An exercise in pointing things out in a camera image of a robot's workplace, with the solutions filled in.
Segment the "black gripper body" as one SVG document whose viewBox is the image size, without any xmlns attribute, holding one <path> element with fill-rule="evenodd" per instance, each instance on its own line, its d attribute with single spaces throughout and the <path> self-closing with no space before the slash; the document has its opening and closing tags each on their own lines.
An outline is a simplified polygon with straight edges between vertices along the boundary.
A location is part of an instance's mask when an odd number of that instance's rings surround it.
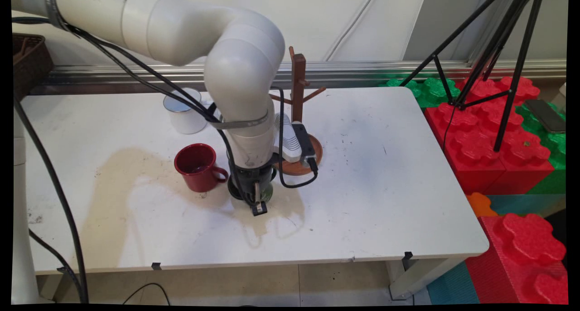
<svg viewBox="0 0 580 311">
<path fill-rule="evenodd" d="M 255 182 L 259 182 L 260 187 L 265 187 L 267 183 L 273 181 L 277 175 L 278 156 L 272 156 L 266 164 L 259 168 L 245 169 L 232 165 L 232 182 L 236 187 L 239 181 L 242 187 L 253 187 Z"/>
</svg>

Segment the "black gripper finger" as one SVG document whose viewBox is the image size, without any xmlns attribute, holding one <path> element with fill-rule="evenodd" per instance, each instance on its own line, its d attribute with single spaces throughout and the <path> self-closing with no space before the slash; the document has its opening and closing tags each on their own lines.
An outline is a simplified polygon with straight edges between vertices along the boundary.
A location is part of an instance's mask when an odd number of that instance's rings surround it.
<svg viewBox="0 0 580 311">
<path fill-rule="evenodd" d="M 254 206 L 252 207 L 252 214 L 253 216 L 259 216 L 261 214 L 267 213 L 267 204 L 268 195 L 267 195 L 267 188 L 263 189 L 259 182 L 253 183 L 253 202 Z"/>
</svg>

